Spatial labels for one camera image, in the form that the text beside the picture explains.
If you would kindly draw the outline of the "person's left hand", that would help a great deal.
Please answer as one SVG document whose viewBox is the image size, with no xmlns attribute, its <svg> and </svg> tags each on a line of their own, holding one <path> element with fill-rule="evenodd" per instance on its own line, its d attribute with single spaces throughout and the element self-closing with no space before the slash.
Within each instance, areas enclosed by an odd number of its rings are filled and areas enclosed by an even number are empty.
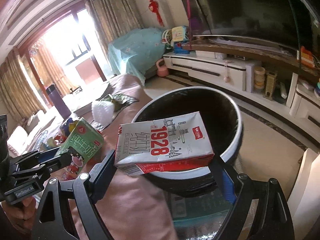
<svg viewBox="0 0 320 240">
<path fill-rule="evenodd" d="M 21 207 L 3 201 L 1 207 L 14 228 L 21 233 L 29 233 L 36 217 L 36 199 L 31 196 L 25 198 L 19 204 L 21 204 Z"/>
</svg>

